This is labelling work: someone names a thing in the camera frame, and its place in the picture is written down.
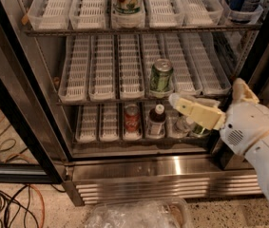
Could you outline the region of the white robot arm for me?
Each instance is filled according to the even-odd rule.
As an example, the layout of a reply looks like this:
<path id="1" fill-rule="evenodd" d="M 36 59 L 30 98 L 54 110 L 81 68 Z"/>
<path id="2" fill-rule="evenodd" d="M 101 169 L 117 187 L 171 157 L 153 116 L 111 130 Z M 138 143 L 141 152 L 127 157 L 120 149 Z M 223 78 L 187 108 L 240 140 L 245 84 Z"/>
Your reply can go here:
<path id="1" fill-rule="evenodd" d="M 222 141 L 245 157 L 257 173 L 259 187 L 269 201 L 269 108 L 241 78 L 232 85 L 232 103 L 223 112 L 209 101 L 172 93 L 171 106 L 207 130 L 220 132 Z"/>

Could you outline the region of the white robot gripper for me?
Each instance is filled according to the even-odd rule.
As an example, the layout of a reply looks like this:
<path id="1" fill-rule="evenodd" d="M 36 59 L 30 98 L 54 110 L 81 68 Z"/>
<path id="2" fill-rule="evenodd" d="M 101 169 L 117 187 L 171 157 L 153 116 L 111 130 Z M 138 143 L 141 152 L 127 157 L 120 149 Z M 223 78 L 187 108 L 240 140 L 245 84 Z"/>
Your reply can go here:
<path id="1" fill-rule="evenodd" d="M 219 130 L 223 142 L 237 155 L 243 156 L 259 145 L 269 147 L 269 108 L 259 104 L 257 95 L 241 78 L 233 83 L 233 104 L 226 115 L 217 106 L 209 105 L 207 99 L 172 93 L 168 101 L 175 110 L 203 128 Z"/>

